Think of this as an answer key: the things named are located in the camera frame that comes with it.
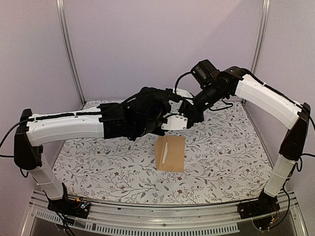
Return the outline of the cream letter paper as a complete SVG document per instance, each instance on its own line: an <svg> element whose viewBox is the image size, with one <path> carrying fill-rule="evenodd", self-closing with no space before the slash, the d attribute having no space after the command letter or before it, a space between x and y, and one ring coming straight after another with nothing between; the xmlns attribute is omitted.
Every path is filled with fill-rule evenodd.
<svg viewBox="0 0 315 236"><path fill-rule="evenodd" d="M162 165L163 165L163 164L165 163L165 161L166 161L167 153L168 153L168 142L165 142L164 151L163 151L163 156L162 156Z"/></svg>

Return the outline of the brown kraft envelope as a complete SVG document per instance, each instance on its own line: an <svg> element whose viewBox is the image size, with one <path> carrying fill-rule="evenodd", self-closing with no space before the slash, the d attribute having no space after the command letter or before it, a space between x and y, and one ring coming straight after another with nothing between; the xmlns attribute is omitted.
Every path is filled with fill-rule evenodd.
<svg viewBox="0 0 315 236"><path fill-rule="evenodd" d="M162 165L162 156L165 142L168 142L168 153L165 163ZM155 142L156 168L159 171L180 172L184 171L185 137L162 136Z"/></svg>

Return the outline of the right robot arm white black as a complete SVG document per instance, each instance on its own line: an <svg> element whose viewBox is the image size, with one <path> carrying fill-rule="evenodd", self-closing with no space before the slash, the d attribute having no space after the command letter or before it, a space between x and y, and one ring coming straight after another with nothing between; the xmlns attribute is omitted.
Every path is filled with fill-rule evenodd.
<svg viewBox="0 0 315 236"><path fill-rule="evenodd" d="M258 106L287 129L270 178L259 195L260 200L254 204L254 210L258 214L265 214L273 207L273 199L302 156L311 118L310 106L288 98L245 68L233 66L219 71L205 59L184 75L192 75L201 88L201 92L195 96L185 90L179 90L178 81L173 88L175 94L187 100L187 103L182 104L180 113L190 121L201 122L202 113L216 102L223 98L237 96Z"/></svg>

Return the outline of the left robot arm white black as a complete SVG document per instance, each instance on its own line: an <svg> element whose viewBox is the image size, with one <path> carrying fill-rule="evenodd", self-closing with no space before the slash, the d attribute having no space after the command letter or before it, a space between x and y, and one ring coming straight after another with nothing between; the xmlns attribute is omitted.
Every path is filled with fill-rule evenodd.
<svg viewBox="0 0 315 236"><path fill-rule="evenodd" d="M184 112L172 113L171 101L184 103L185 99L171 89L143 87L120 103L104 103L85 111L39 115L25 109L16 124L14 162L29 172L56 208L70 213L73 202L49 167L44 144L78 138L135 141L149 133L163 136L166 131L184 130L189 118Z"/></svg>

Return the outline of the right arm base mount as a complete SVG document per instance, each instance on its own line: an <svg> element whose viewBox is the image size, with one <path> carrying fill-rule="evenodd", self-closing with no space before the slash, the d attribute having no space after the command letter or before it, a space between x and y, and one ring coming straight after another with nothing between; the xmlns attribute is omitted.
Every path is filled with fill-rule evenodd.
<svg viewBox="0 0 315 236"><path fill-rule="evenodd" d="M237 211L241 219L257 217L280 210L277 199L258 199L254 201L240 202Z"/></svg>

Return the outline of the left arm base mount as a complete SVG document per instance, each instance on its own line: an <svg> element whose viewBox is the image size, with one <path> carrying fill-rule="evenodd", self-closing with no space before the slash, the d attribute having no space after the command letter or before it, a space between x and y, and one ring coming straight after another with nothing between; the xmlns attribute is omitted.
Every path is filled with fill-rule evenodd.
<svg viewBox="0 0 315 236"><path fill-rule="evenodd" d="M87 219L90 212L90 202L69 199L50 200L48 209L59 214Z"/></svg>

